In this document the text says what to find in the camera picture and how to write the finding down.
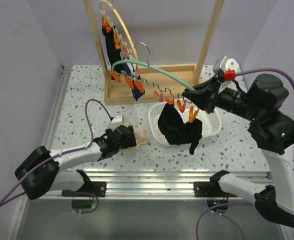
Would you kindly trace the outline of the beige underwear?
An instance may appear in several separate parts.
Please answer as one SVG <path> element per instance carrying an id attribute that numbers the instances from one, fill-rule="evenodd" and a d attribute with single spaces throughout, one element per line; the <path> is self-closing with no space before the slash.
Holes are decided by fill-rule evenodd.
<path id="1" fill-rule="evenodd" d="M 146 145 L 149 140 L 148 133 L 145 128 L 134 126 L 133 129 L 134 129 L 134 134 L 135 134 L 135 138 L 136 138 L 136 146 L 124 149 L 124 152 L 126 152 L 126 153 L 139 151 L 139 149 L 143 145 Z"/>

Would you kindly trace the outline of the green clip hanger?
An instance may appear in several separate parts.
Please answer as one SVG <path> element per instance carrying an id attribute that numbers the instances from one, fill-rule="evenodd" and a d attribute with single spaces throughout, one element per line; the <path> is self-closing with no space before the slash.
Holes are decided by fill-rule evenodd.
<path id="1" fill-rule="evenodd" d="M 135 65 L 134 83 L 142 93 L 145 92 L 140 101 L 133 98 L 131 78 L 124 71 L 125 63 Z M 180 98 L 185 89 L 201 83 L 197 70 L 198 66 L 195 63 L 152 65 L 134 60 L 132 57 L 123 58 L 111 67 L 110 77 L 115 83 L 106 88 L 105 101 L 111 105 L 120 105 Z"/>

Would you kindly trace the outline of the black underwear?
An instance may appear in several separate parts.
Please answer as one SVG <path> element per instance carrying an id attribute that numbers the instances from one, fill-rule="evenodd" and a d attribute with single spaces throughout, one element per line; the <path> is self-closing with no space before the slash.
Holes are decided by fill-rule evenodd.
<path id="1" fill-rule="evenodd" d="M 199 119 L 184 123 L 178 111 L 166 103 L 158 119 L 158 128 L 169 145 L 190 144 L 189 154 L 193 155 L 202 136 L 203 123 Z"/>

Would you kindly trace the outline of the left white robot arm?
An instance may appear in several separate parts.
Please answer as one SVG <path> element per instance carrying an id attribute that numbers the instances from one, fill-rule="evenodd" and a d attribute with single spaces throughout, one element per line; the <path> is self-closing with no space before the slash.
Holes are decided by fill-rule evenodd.
<path id="1" fill-rule="evenodd" d="M 64 197 L 83 197 L 93 193 L 94 187 L 85 171 L 79 169 L 80 165 L 109 159 L 134 146 L 134 127 L 120 125 L 78 147 L 63 150 L 37 147 L 14 174 L 30 200 L 49 191 L 63 191 Z"/>

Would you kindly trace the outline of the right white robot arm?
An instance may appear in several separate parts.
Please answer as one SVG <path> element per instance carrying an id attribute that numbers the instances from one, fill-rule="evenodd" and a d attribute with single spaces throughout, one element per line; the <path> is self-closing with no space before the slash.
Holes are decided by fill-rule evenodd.
<path id="1" fill-rule="evenodd" d="M 221 170 L 210 177 L 211 194 L 240 197 L 264 219 L 294 228 L 294 119 L 280 111 L 288 90 L 278 77 L 266 73 L 258 75 L 247 92 L 222 85 L 215 76 L 184 90 L 183 96 L 208 113 L 220 108 L 248 120 L 248 131 L 267 160 L 273 184 L 253 183 Z"/>

